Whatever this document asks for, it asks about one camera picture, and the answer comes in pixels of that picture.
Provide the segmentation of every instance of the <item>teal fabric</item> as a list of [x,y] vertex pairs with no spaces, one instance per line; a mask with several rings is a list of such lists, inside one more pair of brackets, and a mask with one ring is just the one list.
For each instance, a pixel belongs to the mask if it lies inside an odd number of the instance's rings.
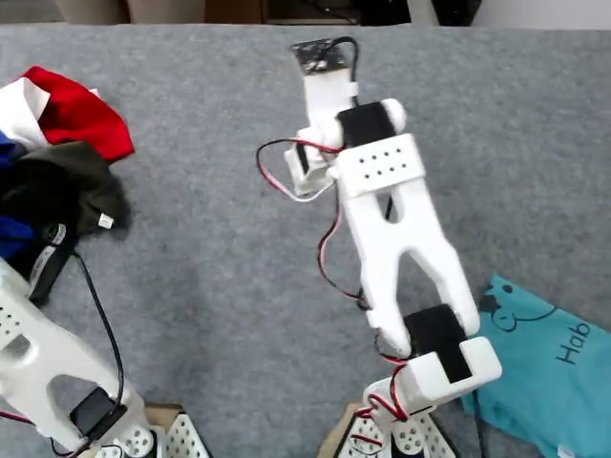
[[[481,387],[481,417],[535,444],[576,458],[611,457],[611,335],[519,286],[493,276],[480,302],[481,329],[503,366]],[[474,411],[473,396],[462,399]]]

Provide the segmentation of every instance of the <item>printed cat logo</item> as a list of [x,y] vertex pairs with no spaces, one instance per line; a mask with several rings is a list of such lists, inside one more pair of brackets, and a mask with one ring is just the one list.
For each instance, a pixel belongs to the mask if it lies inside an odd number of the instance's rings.
[[512,306],[507,305],[507,303],[510,303],[509,299],[512,294],[514,294],[514,288],[510,284],[489,284],[479,303],[479,310],[490,313],[493,324],[502,331],[514,332],[518,323],[537,322],[549,317],[557,310],[557,307],[550,304],[549,309],[541,311],[538,307],[530,315],[525,310],[520,310],[516,314],[512,310]]

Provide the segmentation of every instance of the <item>gray felt surface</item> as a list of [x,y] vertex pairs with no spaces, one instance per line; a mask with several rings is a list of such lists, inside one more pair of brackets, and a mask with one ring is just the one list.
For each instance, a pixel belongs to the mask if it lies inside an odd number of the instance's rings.
[[[362,45],[362,100],[396,97],[411,114],[472,288],[498,272],[611,328],[611,33],[0,29],[0,81],[40,64],[99,88],[126,117],[137,153],[113,170],[133,227],[80,249],[131,380],[149,401],[185,405],[217,457],[311,458],[345,404],[390,371],[365,318],[319,278],[315,244],[331,196],[294,204],[253,164],[259,143],[306,124],[287,45],[346,32]],[[280,150],[267,160],[283,172]],[[328,264],[356,287],[346,230]],[[435,304],[432,284],[403,267],[404,311]],[[75,265],[47,313],[110,358]],[[435,418],[463,457],[477,456],[458,406]],[[487,437],[492,457],[537,456],[496,431]],[[6,422],[0,444],[1,457],[50,455],[34,431]]]

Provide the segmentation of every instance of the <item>wooden surface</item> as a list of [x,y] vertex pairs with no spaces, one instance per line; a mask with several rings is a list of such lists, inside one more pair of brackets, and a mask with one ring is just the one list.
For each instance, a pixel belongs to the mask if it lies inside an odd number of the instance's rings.
[[350,420],[352,420],[354,412],[360,406],[361,405],[356,403],[348,404],[344,411],[344,415],[342,415],[342,418],[339,419],[337,425],[331,430],[325,441],[321,444],[321,447],[318,449],[317,458],[333,458],[333,456],[335,456],[335,452],[342,443],[344,434],[346,434],[350,425]]
[[262,24],[264,0],[206,0],[206,22]]

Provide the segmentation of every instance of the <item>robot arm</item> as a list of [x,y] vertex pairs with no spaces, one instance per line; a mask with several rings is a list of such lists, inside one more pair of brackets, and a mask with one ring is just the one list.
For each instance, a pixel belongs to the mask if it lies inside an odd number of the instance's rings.
[[[115,444],[134,458],[154,443],[144,402],[116,370],[74,334],[49,321],[27,297],[30,286],[0,260],[0,395],[33,422],[40,434],[67,450]],[[15,343],[27,341],[24,348]],[[97,388],[70,414],[53,399],[50,383],[67,375]]]
[[[396,374],[365,392],[390,398],[390,383],[408,414],[435,407],[501,375],[490,342],[467,339],[479,317],[460,260],[445,238],[425,182],[425,170],[411,134],[401,134],[406,114],[387,99],[353,105],[356,82],[339,52],[320,49],[330,40],[302,43],[293,51],[304,69],[310,127],[304,139],[344,147],[322,157],[312,147],[284,154],[297,194],[316,192],[333,180],[361,259],[361,283],[369,305],[369,325],[409,359]],[[385,220],[376,195],[390,193],[397,221]],[[409,253],[434,282],[441,304],[402,317],[396,300],[399,259]],[[382,432],[395,419],[383,408],[371,412]]]

